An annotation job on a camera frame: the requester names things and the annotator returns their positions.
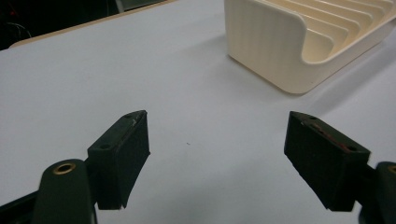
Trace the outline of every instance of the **tray slot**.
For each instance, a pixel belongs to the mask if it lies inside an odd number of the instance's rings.
[[[320,0],[323,3],[331,4],[339,7],[346,7],[351,10],[358,10],[370,14],[373,17],[373,23],[370,27],[377,26],[385,18],[385,10],[382,7],[367,5],[364,3],[346,1],[346,0]]]
[[[303,59],[315,63],[329,57],[334,47],[333,40],[324,34],[307,30],[303,48]]]
[[[287,8],[294,11],[302,16],[310,17],[319,21],[324,21],[335,26],[339,26],[348,30],[348,36],[344,45],[352,43],[361,31],[361,27],[357,21],[353,21],[347,18],[343,18],[322,10],[317,10],[312,7],[305,7],[290,1],[278,1],[278,0],[265,0],[265,2],[271,2],[279,7]]]
[[[305,20],[306,26],[310,27],[308,30],[312,28],[312,31],[318,31],[332,39],[334,47],[332,48],[332,51],[329,55],[334,54],[344,46],[349,33],[348,29],[305,15],[303,15],[303,18]]]
[[[384,0],[350,0],[351,2],[363,3],[369,6],[381,7],[384,9],[385,14],[391,12],[394,7],[394,3],[392,1],[384,1]]]
[[[329,12],[336,16],[347,18],[352,21],[357,21],[361,26],[361,34],[363,34],[373,24],[374,19],[372,15],[365,12],[352,10],[346,7],[330,5],[313,0],[292,0],[292,1],[301,6],[312,7],[314,9]]]

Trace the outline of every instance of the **cream plastic tray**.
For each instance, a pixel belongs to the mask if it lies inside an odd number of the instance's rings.
[[[396,0],[224,0],[228,52],[291,93],[312,90],[382,41]]]

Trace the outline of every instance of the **white table surface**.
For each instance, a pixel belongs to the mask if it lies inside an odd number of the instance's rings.
[[[326,211],[283,154],[291,110],[396,161],[396,31],[305,95],[227,56],[221,0],[179,0],[0,52],[0,204],[123,114],[148,111],[151,155],[106,223],[358,223]]]

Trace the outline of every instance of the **plastic dish rack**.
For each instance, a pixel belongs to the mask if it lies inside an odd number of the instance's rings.
[[[231,57],[291,93],[312,90],[395,26],[396,0],[224,0]]]

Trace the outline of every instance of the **screw hole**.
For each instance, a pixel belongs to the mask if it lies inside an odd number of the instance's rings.
[[[100,146],[101,149],[106,149],[106,148],[110,148],[110,145],[108,144],[104,144]]]
[[[53,170],[53,173],[56,175],[65,175],[69,172],[71,172],[72,170],[74,170],[76,168],[76,165],[74,163],[65,163],[62,165],[59,165],[58,167],[56,167]]]
[[[349,150],[351,150],[351,151],[358,151],[358,149],[356,148],[356,147],[351,147],[351,146],[349,146],[349,147],[347,147]]]

